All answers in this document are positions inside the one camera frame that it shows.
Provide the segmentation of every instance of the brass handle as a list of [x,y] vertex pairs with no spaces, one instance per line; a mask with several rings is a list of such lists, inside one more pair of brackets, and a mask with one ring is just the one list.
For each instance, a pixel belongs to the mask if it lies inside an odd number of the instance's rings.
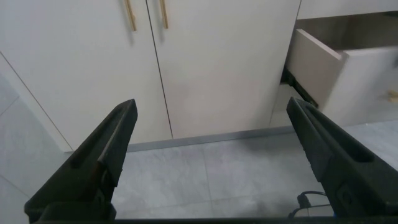
[[136,31],[136,30],[137,30],[137,27],[136,27],[136,17],[135,17],[135,15],[132,13],[131,5],[130,5],[130,0],[124,0],[124,3],[126,4],[127,14],[129,15],[131,29],[132,29],[133,31]]
[[168,29],[169,21],[167,20],[166,4],[164,3],[164,0],[159,0],[159,1],[160,1],[160,8],[162,10],[163,26],[164,26],[164,29]]

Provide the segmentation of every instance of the wire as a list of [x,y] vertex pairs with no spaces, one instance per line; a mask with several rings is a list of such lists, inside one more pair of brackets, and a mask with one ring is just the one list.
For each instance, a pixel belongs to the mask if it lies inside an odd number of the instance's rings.
[[305,209],[305,208],[315,208],[315,207],[322,207],[322,206],[329,206],[328,205],[314,205],[312,206],[309,199],[307,198],[307,196],[305,196],[306,194],[316,194],[316,195],[322,195],[322,196],[326,196],[326,193],[324,192],[319,192],[319,191],[314,191],[314,190],[309,190],[309,191],[304,191],[302,192],[300,195],[297,196],[297,201],[298,204],[300,205],[300,208],[296,208],[295,210],[293,210],[293,212],[290,212],[289,215],[287,216],[287,218],[293,218],[296,213],[298,211],[300,211],[301,209]]
[[[316,208],[316,207],[324,207],[324,206],[330,206],[330,204],[327,205],[314,205],[311,206],[309,208]],[[287,218],[294,218],[294,216],[296,216],[296,213],[302,209],[309,209],[309,208],[296,208],[295,210],[293,210],[293,212],[290,212],[289,215],[287,216]]]
[[301,195],[305,195],[305,194],[317,194],[317,195],[326,196],[326,194],[324,192],[317,192],[317,191],[314,191],[314,190],[309,190],[309,191],[301,193]]

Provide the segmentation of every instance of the drawer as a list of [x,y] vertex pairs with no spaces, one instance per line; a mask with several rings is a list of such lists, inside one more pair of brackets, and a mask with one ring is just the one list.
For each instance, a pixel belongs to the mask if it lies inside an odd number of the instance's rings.
[[397,0],[302,0],[297,19],[398,10]]
[[286,67],[340,125],[398,119],[398,17],[370,14],[298,21]]

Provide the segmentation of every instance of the black plastic arm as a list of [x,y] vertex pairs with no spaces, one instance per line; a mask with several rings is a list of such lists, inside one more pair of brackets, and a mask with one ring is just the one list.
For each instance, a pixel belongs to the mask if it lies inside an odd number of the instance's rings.
[[398,172],[310,103],[291,98],[287,113],[338,217],[398,214]]
[[113,220],[112,194],[136,121],[134,100],[117,105],[25,204],[29,221]]

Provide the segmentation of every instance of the white cabinet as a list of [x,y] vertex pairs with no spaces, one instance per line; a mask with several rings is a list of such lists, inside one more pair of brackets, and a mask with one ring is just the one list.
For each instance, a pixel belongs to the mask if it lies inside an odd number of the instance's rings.
[[397,0],[302,0],[297,19],[398,10]]
[[134,98],[132,142],[171,139],[145,1],[0,1],[0,51],[76,149],[120,102]]
[[397,24],[382,14],[300,21],[287,68],[339,125],[398,119],[388,94],[398,91]]
[[174,138],[269,127],[299,4],[148,0]]

